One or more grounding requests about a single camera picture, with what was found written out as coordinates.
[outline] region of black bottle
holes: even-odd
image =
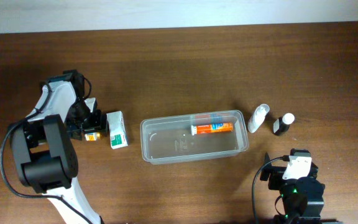
[[[284,134],[290,128],[290,125],[295,120],[291,113],[286,113],[284,116],[278,118],[273,124],[273,133],[277,136]]]

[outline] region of white backdrop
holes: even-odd
[[[358,0],[0,0],[0,33],[358,21]]]

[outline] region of orange tube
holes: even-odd
[[[198,126],[191,125],[191,135],[218,133],[224,131],[233,131],[233,123],[218,123]]]

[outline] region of bottle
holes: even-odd
[[[264,122],[266,114],[269,112],[270,108],[266,104],[258,106],[248,121],[248,131],[250,133],[256,132],[259,126]]]
[[[273,133],[277,136],[284,134],[290,128],[290,125],[295,120],[295,116],[291,113],[286,113],[284,116],[278,118],[273,124]]]

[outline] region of wooden table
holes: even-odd
[[[0,35],[0,144],[39,99],[39,81],[78,69],[104,112],[124,113],[128,147],[73,141],[78,179],[106,223],[252,223],[251,183],[264,154],[305,148],[326,184],[324,218],[358,223],[358,22]],[[271,111],[236,157],[155,166],[140,122],[179,114]],[[275,119],[296,121],[281,137]],[[12,153],[6,170],[21,192]],[[256,185],[261,218],[277,191]],[[0,175],[0,223],[62,223],[48,200],[13,196]]]

